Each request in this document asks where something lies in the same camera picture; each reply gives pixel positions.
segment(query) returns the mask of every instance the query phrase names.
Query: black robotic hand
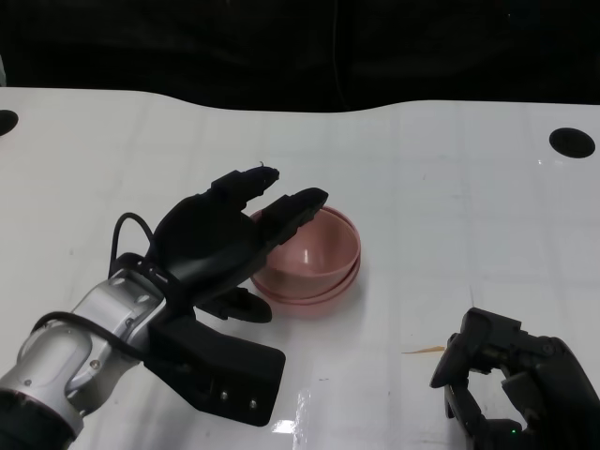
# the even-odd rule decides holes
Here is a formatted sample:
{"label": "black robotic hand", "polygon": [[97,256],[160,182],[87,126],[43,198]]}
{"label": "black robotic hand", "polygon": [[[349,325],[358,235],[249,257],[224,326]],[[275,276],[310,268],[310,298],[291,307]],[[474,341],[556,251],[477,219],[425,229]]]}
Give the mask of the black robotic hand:
{"label": "black robotic hand", "polygon": [[221,335],[197,322],[193,308],[223,320],[271,320],[268,304],[237,286],[327,200],[327,193],[314,187],[281,197],[257,220],[244,215],[247,202],[263,195],[278,176],[269,167],[231,172],[204,194],[184,199],[154,233],[146,227],[150,248],[145,257],[115,258],[118,222],[109,274],[135,271],[166,298],[167,307],[148,326],[152,358],[144,361],[146,367],[196,409],[256,426],[270,419],[285,355]]}
{"label": "black robotic hand", "polygon": [[[478,308],[448,340],[431,387],[444,387],[473,450],[600,449],[600,400],[576,357],[556,337],[533,337],[521,323]],[[502,370],[502,389],[527,422],[489,420],[468,390],[469,371]]]}

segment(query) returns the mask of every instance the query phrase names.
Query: small debris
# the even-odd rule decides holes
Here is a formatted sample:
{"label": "small debris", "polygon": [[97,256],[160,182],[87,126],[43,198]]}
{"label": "small debris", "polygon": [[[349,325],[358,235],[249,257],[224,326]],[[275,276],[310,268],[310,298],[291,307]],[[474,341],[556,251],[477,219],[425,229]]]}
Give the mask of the small debris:
{"label": "small debris", "polygon": [[417,350],[416,352],[402,352],[402,354],[416,354],[416,353],[433,353],[433,352],[443,352],[445,347],[438,345],[437,347],[429,347],[428,349]]}

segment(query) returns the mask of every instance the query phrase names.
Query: black hole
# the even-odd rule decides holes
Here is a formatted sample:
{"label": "black hole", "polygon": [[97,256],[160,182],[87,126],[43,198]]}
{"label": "black hole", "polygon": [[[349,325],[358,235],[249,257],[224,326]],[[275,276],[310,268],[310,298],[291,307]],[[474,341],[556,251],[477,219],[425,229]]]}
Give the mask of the black hole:
{"label": "black hole", "polygon": [[550,145],[569,158],[586,158],[596,149],[593,139],[575,128],[559,128],[552,131]]}
{"label": "black hole", "polygon": [[9,110],[0,111],[0,136],[4,136],[9,131],[17,126],[19,122],[19,116]]}

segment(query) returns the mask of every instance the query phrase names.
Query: black cable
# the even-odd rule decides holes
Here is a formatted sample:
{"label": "black cable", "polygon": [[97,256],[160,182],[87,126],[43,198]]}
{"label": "black cable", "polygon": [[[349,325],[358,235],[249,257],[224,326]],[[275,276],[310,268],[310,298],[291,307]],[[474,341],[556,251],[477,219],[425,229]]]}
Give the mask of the black cable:
{"label": "black cable", "polygon": [[341,101],[342,106],[346,111],[350,110],[350,106],[346,103],[346,98],[341,89],[341,83],[339,82],[339,70],[338,70],[338,17],[339,17],[339,0],[334,1],[334,23],[333,23],[333,37],[332,37],[332,59],[334,66],[334,80],[336,82],[337,96]]}
{"label": "black cable", "polygon": [[122,354],[125,354],[133,359],[138,359],[144,363],[151,360],[152,362],[156,362],[155,358],[153,358],[151,355],[141,352],[135,347],[131,347],[124,340],[121,340],[119,337],[115,336],[107,329],[102,328],[97,323],[85,319],[82,316],[78,316],[77,314],[73,314],[72,312],[55,311],[44,315],[36,322],[33,330],[31,330],[31,333],[35,333],[39,328],[43,327],[50,321],[61,321],[78,325],[81,328],[85,328],[87,331],[94,333],[99,338],[103,338],[111,345],[111,347],[118,350]]}
{"label": "black cable", "polygon": [[121,234],[121,227],[128,218],[135,220],[138,223],[138,225],[142,227],[142,230],[146,235],[150,246],[148,253],[153,256],[156,255],[154,235],[152,234],[152,230],[150,230],[148,224],[143,218],[141,218],[135,213],[125,213],[116,221],[116,223],[114,224],[114,232],[112,232],[111,260],[109,262],[109,278],[113,276],[113,263],[116,261],[116,252],[119,248],[119,235]]}

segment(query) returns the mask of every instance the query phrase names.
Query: white table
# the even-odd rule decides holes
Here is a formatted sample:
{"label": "white table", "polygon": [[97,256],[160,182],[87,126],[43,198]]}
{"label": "white table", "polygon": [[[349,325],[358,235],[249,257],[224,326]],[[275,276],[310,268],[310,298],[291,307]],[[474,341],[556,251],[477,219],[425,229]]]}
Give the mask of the white table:
{"label": "white table", "polygon": [[[196,412],[143,367],[86,418],[88,450],[463,448],[428,382],[473,305],[563,338],[600,389],[600,158],[548,145],[574,127],[600,143],[600,108],[423,101],[344,114],[233,112],[131,92],[0,89],[21,122],[0,138],[0,371],[43,313],[106,276],[117,217],[156,226],[184,196],[261,161],[281,179],[248,211],[316,186],[363,240],[358,283],[319,319],[267,325],[204,314],[280,348],[271,424]],[[122,249],[144,251],[127,225]],[[500,375],[472,376],[488,417],[518,418]]]}

